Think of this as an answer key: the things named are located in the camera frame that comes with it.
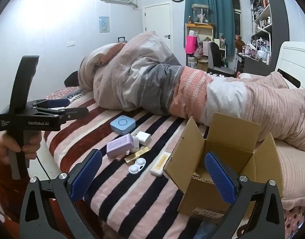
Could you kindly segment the person's left hand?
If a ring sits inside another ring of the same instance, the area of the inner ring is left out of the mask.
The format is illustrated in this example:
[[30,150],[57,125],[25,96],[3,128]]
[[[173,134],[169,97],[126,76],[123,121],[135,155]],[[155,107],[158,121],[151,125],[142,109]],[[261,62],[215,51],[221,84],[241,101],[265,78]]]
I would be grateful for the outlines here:
[[19,146],[19,144],[7,133],[0,135],[0,161],[9,165],[9,152],[20,153],[24,152],[25,158],[28,160],[35,160],[37,158],[37,151],[40,149],[42,140],[41,132],[30,137],[28,144]]

